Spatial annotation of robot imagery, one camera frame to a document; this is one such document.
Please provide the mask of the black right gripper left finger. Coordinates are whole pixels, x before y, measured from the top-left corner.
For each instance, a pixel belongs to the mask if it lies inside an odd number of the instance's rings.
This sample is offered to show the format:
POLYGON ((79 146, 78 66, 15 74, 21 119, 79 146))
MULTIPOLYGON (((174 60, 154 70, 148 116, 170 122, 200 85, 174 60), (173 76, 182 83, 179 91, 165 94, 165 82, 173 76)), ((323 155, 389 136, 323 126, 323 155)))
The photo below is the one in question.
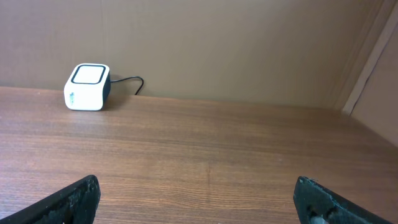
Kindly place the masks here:
POLYGON ((101 197, 95 175, 88 175, 6 218, 1 224, 93 224, 101 197))

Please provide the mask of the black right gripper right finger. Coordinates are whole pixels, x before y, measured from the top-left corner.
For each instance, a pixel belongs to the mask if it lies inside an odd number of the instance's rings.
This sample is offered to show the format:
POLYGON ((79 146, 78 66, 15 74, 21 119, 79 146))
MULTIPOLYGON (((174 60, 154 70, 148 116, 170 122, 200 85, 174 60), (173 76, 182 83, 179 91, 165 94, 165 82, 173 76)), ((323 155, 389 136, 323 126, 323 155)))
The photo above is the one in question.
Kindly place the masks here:
POLYGON ((301 224, 391 224, 305 176, 298 177, 293 200, 301 224))

